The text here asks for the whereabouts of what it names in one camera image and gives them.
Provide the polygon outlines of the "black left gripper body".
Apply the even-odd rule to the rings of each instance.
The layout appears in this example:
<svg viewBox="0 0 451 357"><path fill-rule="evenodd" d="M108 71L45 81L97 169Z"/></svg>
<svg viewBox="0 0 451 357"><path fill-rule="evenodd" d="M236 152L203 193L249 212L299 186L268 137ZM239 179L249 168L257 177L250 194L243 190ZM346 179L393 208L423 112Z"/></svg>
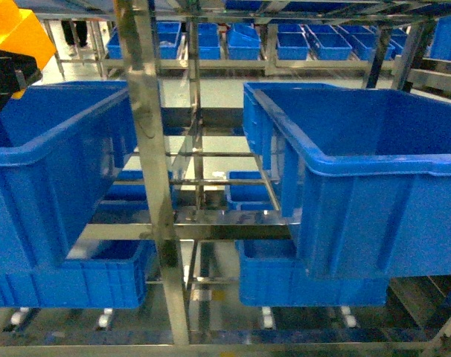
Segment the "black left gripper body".
<svg viewBox="0 0 451 357"><path fill-rule="evenodd" d="M15 93L41 78L34 57L0 50L0 113Z"/></svg>

